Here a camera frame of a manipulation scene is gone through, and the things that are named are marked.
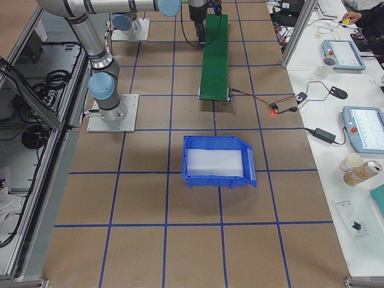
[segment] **green conveyor belt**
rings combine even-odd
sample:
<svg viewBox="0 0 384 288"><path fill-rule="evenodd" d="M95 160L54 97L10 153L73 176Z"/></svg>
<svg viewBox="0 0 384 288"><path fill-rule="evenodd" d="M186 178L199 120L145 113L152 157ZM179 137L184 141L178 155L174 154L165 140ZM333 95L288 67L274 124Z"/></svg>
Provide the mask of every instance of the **green conveyor belt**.
<svg viewBox="0 0 384 288"><path fill-rule="evenodd" d="M208 14L199 99L228 101L228 15Z"/></svg>

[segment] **blue and white tablet device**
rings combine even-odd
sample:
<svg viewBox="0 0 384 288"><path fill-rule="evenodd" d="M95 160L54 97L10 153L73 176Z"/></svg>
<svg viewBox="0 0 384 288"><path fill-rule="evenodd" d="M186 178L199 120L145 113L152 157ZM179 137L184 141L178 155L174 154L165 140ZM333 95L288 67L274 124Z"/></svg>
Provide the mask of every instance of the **blue and white tablet device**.
<svg viewBox="0 0 384 288"><path fill-rule="evenodd" d="M384 116L380 108L343 108L349 142L356 152L384 154Z"/></svg>
<svg viewBox="0 0 384 288"><path fill-rule="evenodd" d="M324 40L322 48L326 57L336 60L334 69L358 71L365 69L359 49L352 40Z"/></svg>

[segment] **person's hand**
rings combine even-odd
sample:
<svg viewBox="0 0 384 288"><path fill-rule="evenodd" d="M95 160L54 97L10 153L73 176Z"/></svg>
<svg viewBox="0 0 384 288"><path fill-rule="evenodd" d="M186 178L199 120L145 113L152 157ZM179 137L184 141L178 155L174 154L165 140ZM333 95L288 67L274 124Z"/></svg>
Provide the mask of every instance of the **person's hand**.
<svg viewBox="0 0 384 288"><path fill-rule="evenodd" d="M349 24L355 24L357 20L362 17L361 13L358 12L348 12L343 16L343 20L349 19Z"/></svg>

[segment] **blue joint cap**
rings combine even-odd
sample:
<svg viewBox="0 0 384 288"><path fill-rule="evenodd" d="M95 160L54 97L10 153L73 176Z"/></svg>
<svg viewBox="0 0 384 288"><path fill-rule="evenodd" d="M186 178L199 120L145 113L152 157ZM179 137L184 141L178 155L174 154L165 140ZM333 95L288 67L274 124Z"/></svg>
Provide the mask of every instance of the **blue joint cap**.
<svg viewBox="0 0 384 288"><path fill-rule="evenodd" d="M112 24L121 31L128 31L132 27L132 20L126 14L114 14Z"/></svg>
<svg viewBox="0 0 384 288"><path fill-rule="evenodd" d="M89 78L88 88L97 100L105 100L113 94L115 83L111 75L99 72Z"/></svg>
<svg viewBox="0 0 384 288"><path fill-rule="evenodd" d="M174 17L180 11L181 0L158 0L157 7L163 15Z"/></svg>

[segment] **person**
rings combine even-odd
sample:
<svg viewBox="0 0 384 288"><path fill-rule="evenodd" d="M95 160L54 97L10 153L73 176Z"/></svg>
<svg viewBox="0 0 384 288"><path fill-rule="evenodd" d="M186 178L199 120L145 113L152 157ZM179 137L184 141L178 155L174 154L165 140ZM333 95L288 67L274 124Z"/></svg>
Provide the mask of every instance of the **person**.
<svg viewBox="0 0 384 288"><path fill-rule="evenodd" d="M343 16L343 20L346 19L349 19L349 25L356 24L362 28L362 34L368 40L369 50L375 55L384 55L384 3L369 10L347 12Z"/></svg>

